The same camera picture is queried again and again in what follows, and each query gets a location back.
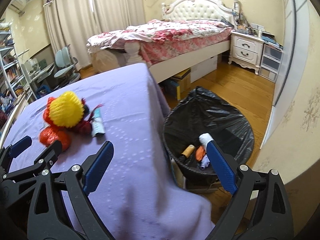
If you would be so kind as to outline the white nightstand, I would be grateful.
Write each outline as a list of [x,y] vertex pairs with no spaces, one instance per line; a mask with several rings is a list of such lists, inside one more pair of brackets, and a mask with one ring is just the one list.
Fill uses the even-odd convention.
[[242,68],[252,69],[259,74],[264,41],[256,36],[231,32],[231,47],[228,64],[236,63]]

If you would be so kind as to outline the yellow foam fruit net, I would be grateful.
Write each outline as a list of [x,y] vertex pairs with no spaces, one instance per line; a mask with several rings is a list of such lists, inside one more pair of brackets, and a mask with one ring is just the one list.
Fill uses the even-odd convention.
[[82,120],[84,111],[81,99],[73,91],[67,91],[50,103],[49,119],[55,126],[72,128]]

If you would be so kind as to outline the white air conditioner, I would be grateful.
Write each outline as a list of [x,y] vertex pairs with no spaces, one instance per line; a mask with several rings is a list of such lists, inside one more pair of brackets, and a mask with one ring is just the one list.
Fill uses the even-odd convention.
[[11,0],[8,8],[18,14],[21,14],[26,6],[26,3],[26,0]]

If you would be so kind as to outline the orange-red foam fruit net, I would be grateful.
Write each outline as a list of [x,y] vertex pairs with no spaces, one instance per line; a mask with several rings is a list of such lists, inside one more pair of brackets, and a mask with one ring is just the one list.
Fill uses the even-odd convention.
[[48,125],[39,134],[39,141],[44,146],[51,145],[54,141],[58,140],[62,144],[62,151],[66,151],[71,145],[71,137],[63,127],[56,126],[49,118],[50,104],[55,100],[54,97],[49,97],[46,105],[46,109],[43,113],[43,119]]

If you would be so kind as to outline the dark red ribbon bow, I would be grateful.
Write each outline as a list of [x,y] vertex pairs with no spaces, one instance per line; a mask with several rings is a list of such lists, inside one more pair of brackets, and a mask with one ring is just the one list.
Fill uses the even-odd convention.
[[90,111],[84,98],[81,99],[81,102],[84,105],[84,116],[74,127],[70,129],[70,131],[75,134],[89,135],[93,131],[92,121],[94,119],[94,111],[102,107],[103,104],[97,105],[92,111]]

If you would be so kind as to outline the beige curtains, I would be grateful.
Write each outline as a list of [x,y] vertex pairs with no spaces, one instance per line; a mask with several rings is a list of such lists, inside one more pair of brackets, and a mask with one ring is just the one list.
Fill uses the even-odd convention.
[[78,69],[91,64],[87,40],[97,34],[145,23],[143,0],[44,0],[44,15],[54,52],[69,45]]

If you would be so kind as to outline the purple wrapper in bin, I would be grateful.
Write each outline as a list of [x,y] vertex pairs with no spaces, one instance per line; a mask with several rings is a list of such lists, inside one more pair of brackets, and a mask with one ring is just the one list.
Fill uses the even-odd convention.
[[205,170],[209,165],[210,165],[210,160],[208,158],[208,155],[205,154],[201,160],[200,169]]

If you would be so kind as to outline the white paper ball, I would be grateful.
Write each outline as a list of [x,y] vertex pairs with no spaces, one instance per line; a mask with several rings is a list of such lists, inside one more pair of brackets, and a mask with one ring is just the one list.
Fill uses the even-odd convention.
[[199,136],[199,141],[200,141],[201,145],[203,146],[203,148],[205,149],[205,151],[207,150],[208,143],[213,140],[214,139],[212,138],[212,136],[209,133],[203,133]]

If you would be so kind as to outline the sliding wardrobe door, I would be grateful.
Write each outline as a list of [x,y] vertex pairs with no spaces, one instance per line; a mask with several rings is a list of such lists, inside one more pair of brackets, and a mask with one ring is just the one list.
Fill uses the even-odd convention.
[[308,0],[284,0],[283,59],[275,83],[271,116],[264,145],[293,107],[293,99],[308,57],[310,17]]

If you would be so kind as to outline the white study desk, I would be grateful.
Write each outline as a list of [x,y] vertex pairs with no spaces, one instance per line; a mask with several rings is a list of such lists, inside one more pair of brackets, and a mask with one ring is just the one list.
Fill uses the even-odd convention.
[[45,75],[50,75],[55,68],[55,63],[51,63],[41,69],[37,59],[29,59],[25,63],[21,64],[22,74],[25,77],[27,85],[31,89],[33,97],[37,100],[39,97],[36,94],[38,89],[37,84],[40,83],[39,79],[44,78]]

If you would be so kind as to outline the purple tablecloth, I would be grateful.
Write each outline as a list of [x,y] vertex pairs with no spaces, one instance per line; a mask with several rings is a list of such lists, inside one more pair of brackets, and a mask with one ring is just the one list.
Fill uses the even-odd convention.
[[[25,136],[32,144],[12,160],[9,172],[33,165],[47,148],[39,141],[49,97],[73,91],[90,110],[100,107],[105,134],[100,138],[70,133],[71,145],[51,172],[65,172],[113,144],[113,158],[89,200],[113,239],[205,239],[214,228],[211,204],[179,188],[169,169],[162,126],[169,106],[144,64],[98,74],[52,92],[25,108],[10,129],[4,147]],[[1,239],[28,239],[27,230],[1,225]]]

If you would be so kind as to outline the white bookshelf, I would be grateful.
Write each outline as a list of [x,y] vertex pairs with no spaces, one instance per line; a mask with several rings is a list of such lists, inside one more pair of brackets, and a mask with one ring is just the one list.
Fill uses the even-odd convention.
[[11,26],[12,22],[1,19],[1,95],[16,99],[24,93],[29,102],[34,93],[21,64],[27,50],[17,53]]

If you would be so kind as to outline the cardboard box under bed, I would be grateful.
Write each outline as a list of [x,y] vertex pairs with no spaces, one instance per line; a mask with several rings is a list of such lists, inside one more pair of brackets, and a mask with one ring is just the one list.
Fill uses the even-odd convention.
[[181,100],[181,94],[191,87],[191,69],[188,68],[163,81],[164,89],[177,101]]

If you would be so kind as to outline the white bed frame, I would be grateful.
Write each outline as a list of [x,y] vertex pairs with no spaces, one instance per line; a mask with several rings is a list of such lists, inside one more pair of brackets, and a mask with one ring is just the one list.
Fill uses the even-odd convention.
[[146,64],[157,82],[215,57],[230,48],[236,10],[221,0],[176,0],[162,3],[162,19],[153,19],[124,30],[100,33],[87,41],[92,64],[100,72],[120,67],[105,53],[119,52],[124,65]]

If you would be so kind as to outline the black trash bag bin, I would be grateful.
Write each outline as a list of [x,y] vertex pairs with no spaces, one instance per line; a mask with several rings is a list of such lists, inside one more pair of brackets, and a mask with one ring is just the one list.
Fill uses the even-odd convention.
[[239,164],[246,163],[253,152],[254,133],[246,117],[215,93],[196,87],[169,113],[162,129],[168,155],[194,184],[205,186],[217,181],[212,166],[202,170],[194,155],[185,162],[179,160],[189,145],[200,146],[199,136],[203,133],[209,133]]

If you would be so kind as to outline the white box under bed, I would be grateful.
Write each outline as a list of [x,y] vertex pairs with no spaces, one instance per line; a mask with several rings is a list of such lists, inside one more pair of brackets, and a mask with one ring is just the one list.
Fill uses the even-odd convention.
[[217,69],[217,55],[202,61],[190,68],[191,83],[199,80]]

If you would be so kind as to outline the teal white long packet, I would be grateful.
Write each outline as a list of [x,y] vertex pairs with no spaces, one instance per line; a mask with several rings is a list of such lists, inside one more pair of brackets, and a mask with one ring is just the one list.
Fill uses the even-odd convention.
[[104,122],[100,108],[93,111],[92,119],[92,137],[102,137],[105,134]]

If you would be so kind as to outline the orange wrapper in bin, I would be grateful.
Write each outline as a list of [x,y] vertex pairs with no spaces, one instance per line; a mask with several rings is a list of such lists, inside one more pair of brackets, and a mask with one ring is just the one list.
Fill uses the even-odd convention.
[[195,152],[195,158],[198,162],[202,161],[204,156],[206,155],[206,150],[203,146],[199,146]]

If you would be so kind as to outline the pink floral quilt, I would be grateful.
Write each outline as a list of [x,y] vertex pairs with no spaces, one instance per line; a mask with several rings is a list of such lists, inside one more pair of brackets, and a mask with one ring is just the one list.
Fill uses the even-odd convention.
[[90,54],[103,49],[124,49],[125,44],[137,42],[138,54],[148,64],[166,61],[178,55],[229,40],[233,28],[217,20],[151,20],[146,24],[129,26],[94,35],[87,40]]

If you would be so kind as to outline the light blue desk chair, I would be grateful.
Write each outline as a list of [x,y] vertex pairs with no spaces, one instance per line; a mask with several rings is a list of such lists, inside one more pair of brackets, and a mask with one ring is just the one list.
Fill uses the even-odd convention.
[[54,74],[54,78],[59,83],[58,89],[79,81],[81,77],[76,70],[78,59],[71,56],[69,47],[70,45],[67,45],[55,54],[55,65],[58,71]]

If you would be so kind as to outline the brown bottle in bin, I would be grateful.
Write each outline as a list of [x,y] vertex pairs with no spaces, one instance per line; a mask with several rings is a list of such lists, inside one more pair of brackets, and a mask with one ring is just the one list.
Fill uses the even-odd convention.
[[179,161],[185,163],[195,150],[194,145],[189,145],[179,156]]

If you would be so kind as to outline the plastic drawer unit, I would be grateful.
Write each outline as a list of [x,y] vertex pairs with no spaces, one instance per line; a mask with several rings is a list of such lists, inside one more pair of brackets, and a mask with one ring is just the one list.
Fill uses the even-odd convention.
[[258,75],[275,83],[280,71],[282,58],[283,50],[281,48],[265,42]]

